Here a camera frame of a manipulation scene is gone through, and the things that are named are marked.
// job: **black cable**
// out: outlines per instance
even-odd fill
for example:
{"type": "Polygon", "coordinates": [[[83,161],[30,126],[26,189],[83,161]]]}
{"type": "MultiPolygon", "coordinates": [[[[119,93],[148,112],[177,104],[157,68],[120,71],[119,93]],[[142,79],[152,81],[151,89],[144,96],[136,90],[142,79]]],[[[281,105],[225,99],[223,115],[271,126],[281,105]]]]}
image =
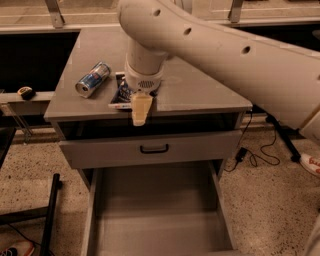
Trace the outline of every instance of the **black cable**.
{"type": "Polygon", "coordinates": [[[233,171],[237,168],[238,163],[239,163],[239,161],[236,161],[236,164],[234,165],[234,167],[233,167],[231,170],[224,169],[224,171],[226,171],[226,172],[233,172],[233,171]]]}
{"type": "Polygon", "coordinates": [[[270,157],[270,158],[272,158],[272,159],[275,159],[276,162],[275,162],[275,163],[270,162],[270,161],[264,159],[263,157],[261,157],[261,156],[259,156],[259,155],[257,155],[257,154],[252,153],[252,152],[248,149],[248,152],[251,154],[251,156],[250,156],[249,159],[250,159],[250,163],[251,163],[252,166],[254,166],[254,167],[257,167],[257,166],[258,166],[257,158],[259,158],[259,159],[261,159],[262,161],[266,162],[267,164],[270,164],[270,165],[273,165],[273,166],[277,166],[277,165],[280,164],[280,159],[279,159],[279,158],[277,158],[276,156],[272,156],[272,155],[266,153],[266,152],[263,150],[263,149],[266,148],[266,147],[273,146],[273,145],[275,144],[276,140],[277,140],[277,131],[276,131],[276,129],[274,129],[274,139],[273,139],[273,141],[272,141],[270,144],[263,145],[263,146],[260,147],[260,151],[261,151],[261,153],[262,153],[263,155],[265,155],[265,156],[267,156],[267,157],[270,157]]]}
{"type": "MultiPolygon", "coordinates": [[[[22,236],[24,239],[28,240],[29,242],[33,243],[34,245],[38,245],[41,247],[40,243],[37,243],[31,239],[29,239],[28,237],[26,237],[24,234],[21,233],[21,231],[19,229],[17,229],[16,227],[12,226],[11,224],[7,223],[7,225],[12,228],[14,231],[16,231],[20,236],[22,236]]],[[[55,256],[54,253],[52,251],[49,250],[50,255],[55,256]]]]}
{"type": "Polygon", "coordinates": [[[244,130],[243,130],[243,132],[242,132],[242,135],[241,135],[240,140],[239,140],[239,142],[238,142],[237,148],[239,147],[240,142],[242,141],[244,134],[246,133],[249,125],[251,124],[251,121],[252,121],[252,110],[250,111],[250,120],[249,120],[249,122],[247,123],[246,127],[244,128],[244,130]]]}
{"type": "MultiPolygon", "coordinates": [[[[237,148],[239,148],[240,142],[242,141],[242,138],[243,138],[245,132],[247,131],[249,125],[251,124],[251,121],[252,121],[252,111],[250,111],[250,120],[249,120],[249,122],[247,123],[246,127],[244,128],[244,130],[243,130],[243,132],[242,132],[242,135],[241,135],[241,137],[240,137],[240,139],[239,139],[237,148]]],[[[224,171],[226,171],[226,172],[233,172],[233,171],[237,168],[237,166],[238,166],[239,163],[240,163],[240,161],[236,161],[234,167],[233,167],[231,170],[224,169],[224,171]]]]}
{"type": "MultiPolygon", "coordinates": [[[[237,148],[239,147],[240,142],[242,141],[242,138],[243,138],[245,132],[247,131],[249,125],[251,124],[251,121],[252,121],[252,111],[250,111],[250,120],[249,120],[249,122],[247,123],[246,127],[245,127],[244,130],[243,130],[243,133],[242,133],[241,138],[240,138],[240,140],[239,140],[239,142],[238,142],[237,148]]],[[[262,161],[266,162],[267,164],[270,164],[270,165],[273,165],[273,166],[277,166],[277,165],[280,164],[280,159],[279,159],[279,158],[277,158],[276,156],[272,156],[272,155],[270,155],[270,154],[268,154],[268,153],[266,153],[266,152],[264,151],[264,149],[265,149],[266,147],[273,146],[273,145],[275,144],[276,140],[277,140],[277,131],[276,131],[276,129],[274,128],[274,140],[273,140],[270,144],[266,144],[266,145],[263,145],[263,146],[260,147],[260,152],[261,152],[263,155],[267,156],[267,157],[270,157],[270,158],[272,158],[272,159],[275,159],[275,160],[276,160],[275,163],[270,162],[270,161],[268,161],[267,159],[264,159],[263,157],[261,157],[261,156],[259,156],[259,155],[257,155],[257,154],[254,154],[254,153],[252,153],[252,151],[250,151],[249,149],[247,149],[247,151],[251,154],[249,160],[250,160],[250,163],[251,163],[252,166],[254,166],[254,167],[257,167],[257,166],[258,166],[257,158],[258,158],[258,159],[261,159],[262,161]]],[[[233,167],[231,170],[224,169],[224,171],[226,171],[226,172],[233,172],[233,171],[237,168],[237,166],[238,166],[238,164],[239,164],[240,162],[241,162],[241,161],[237,160],[236,163],[235,163],[235,165],[234,165],[234,167],[233,167]]]]}

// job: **open drawer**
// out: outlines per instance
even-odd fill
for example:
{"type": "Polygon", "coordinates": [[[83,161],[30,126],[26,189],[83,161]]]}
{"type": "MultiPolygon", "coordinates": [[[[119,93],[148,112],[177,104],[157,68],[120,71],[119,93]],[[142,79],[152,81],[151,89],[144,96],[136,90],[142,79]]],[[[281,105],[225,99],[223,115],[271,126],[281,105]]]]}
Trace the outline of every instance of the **open drawer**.
{"type": "Polygon", "coordinates": [[[239,255],[210,161],[95,169],[88,209],[83,256],[239,255]]]}
{"type": "Polygon", "coordinates": [[[71,168],[225,159],[241,137],[239,130],[60,142],[71,168]]]}

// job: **black stand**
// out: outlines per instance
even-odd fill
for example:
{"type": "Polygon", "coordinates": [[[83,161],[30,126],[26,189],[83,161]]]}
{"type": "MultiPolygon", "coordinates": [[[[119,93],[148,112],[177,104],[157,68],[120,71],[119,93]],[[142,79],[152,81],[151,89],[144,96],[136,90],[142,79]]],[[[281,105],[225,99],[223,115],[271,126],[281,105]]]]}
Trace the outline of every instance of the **black stand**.
{"type": "Polygon", "coordinates": [[[292,144],[291,140],[289,139],[288,135],[284,132],[284,130],[280,126],[279,122],[274,118],[274,116],[269,115],[269,114],[268,114],[266,121],[268,123],[272,123],[274,125],[274,127],[277,130],[277,132],[279,133],[280,137],[283,139],[284,143],[286,144],[288,149],[291,151],[291,153],[292,153],[291,161],[292,162],[299,162],[301,155],[298,152],[298,150],[296,149],[296,147],[292,144]]]}
{"type": "Polygon", "coordinates": [[[51,240],[52,225],[54,220],[55,206],[57,201],[57,194],[58,189],[62,185],[62,182],[59,179],[60,174],[56,173],[53,175],[49,205],[47,207],[0,215],[0,225],[6,225],[43,217],[46,218],[41,242],[40,256],[50,255],[49,247],[51,240]]]}
{"type": "Polygon", "coordinates": [[[14,127],[0,128],[0,168],[6,158],[15,134],[16,128],[14,127]]]}

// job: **drawer front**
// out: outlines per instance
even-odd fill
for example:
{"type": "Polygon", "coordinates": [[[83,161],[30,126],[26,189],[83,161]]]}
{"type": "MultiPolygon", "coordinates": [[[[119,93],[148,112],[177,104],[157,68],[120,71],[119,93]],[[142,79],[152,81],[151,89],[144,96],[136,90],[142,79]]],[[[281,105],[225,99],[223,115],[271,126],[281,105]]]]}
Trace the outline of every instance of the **drawer front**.
{"type": "Polygon", "coordinates": [[[88,169],[224,159],[240,137],[240,131],[143,136],[62,141],[60,148],[71,168],[88,169]]]}

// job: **drawer handle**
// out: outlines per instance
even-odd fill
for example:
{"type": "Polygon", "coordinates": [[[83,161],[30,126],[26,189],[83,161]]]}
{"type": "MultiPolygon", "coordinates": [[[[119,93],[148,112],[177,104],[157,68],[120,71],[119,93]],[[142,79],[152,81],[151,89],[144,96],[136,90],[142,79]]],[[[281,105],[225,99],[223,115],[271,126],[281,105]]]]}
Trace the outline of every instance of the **drawer handle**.
{"type": "Polygon", "coordinates": [[[140,152],[142,154],[160,154],[160,153],[166,153],[169,150],[169,144],[165,145],[164,149],[157,149],[157,150],[153,150],[153,149],[146,149],[143,146],[140,146],[140,152]]]}

